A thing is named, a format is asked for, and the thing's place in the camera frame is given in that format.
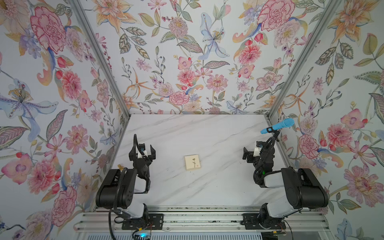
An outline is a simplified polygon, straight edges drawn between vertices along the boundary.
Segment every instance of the white marble tabletop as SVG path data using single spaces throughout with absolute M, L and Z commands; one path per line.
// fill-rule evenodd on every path
M 128 153 L 133 135 L 156 150 L 149 166 L 151 188 L 134 198 L 152 206 L 261 206 L 285 194 L 284 189 L 260 188 L 254 167 L 242 159 L 252 151 L 267 123 L 263 115 L 133 114 L 113 163 L 132 168 Z M 275 148 L 274 170 L 284 166 Z M 201 169 L 186 171 L 184 156 L 199 155 Z

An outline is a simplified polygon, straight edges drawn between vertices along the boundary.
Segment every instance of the small wooden block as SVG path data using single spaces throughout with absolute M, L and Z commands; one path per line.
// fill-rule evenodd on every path
M 200 161 L 198 155 L 185 156 L 185 167 L 187 171 L 192 171 L 196 169 L 200 169 Z

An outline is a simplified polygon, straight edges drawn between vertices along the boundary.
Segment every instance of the black mounting plate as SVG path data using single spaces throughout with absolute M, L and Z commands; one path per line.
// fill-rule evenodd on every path
M 259 214 L 243 214 L 243 222 L 245 222 L 244 225 L 246 230 L 254 230 L 254 229 L 263 229 L 259 225 L 259 220 L 257 219 L 257 216 Z M 268 220 L 268 222 L 263 223 L 263 227 L 268 228 L 271 227 L 270 229 L 273 230 L 281 230 L 281 228 L 285 229 L 285 224 L 283 221 L 281 221 L 278 218 L 272 218 Z
M 148 222 L 152 223 L 152 230 L 162 230 L 163 229 L 164 214 L 149 214 Z M 137 230 L 139 227 L 133 225 L 129 221 L 124 221 L 122 223 L 122 230 Z

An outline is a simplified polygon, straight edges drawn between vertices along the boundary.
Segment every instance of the blue lily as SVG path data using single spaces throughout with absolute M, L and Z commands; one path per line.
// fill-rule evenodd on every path
M 204 55 L 198 57 L 199 60 L 207 60 L 211 51 L 215 51 L 216 54 L 221 58 L 229 57 L 229 54 L 226 53 L 225 49 L 219 47 L 217 44 L 224 37 L 224 28 L 221 27 L 220 30 L 216 29 L 216 31 L 213 31 L 211 34 L 211 27 L 211 17 L 207 13 L 202 13 L 200 32 L 204 36 L 203 43 L 207 44 L 207 51 Z
M 31 103 L 31 90 L 26 83 L 14 79 L 15 85 L 8 86 L 8 94 L 12 99 L 6 98 L 0 94 L 0 109 L 4 110 L 7 117 L 12 119 L 16 116 L 22 116 L 28 119 L 31 124 L 31 132 L 28 135 L 28 141 L 32 142 L 40 133 L 40 127 L 35 121 L 35 117 L 39 114 L 49 114 L 56 109 L 58 102 L 51 103 L 42 101 L 41 103 Z

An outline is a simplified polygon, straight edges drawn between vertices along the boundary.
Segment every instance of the floral wallpaper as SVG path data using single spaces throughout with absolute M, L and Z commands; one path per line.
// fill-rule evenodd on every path
M 0 0 L 0 33 L 0 238 L 72 239 L 126 117 L 66 0 Z
M 81 1 L 131 113 L 265 114 L 325 0 Z
M 384 238 L 383 11 L 383 1 L 343 1 L 272 118 L 295 120 L 283 146 L 329 194 L 319 210 L 340 240 Z

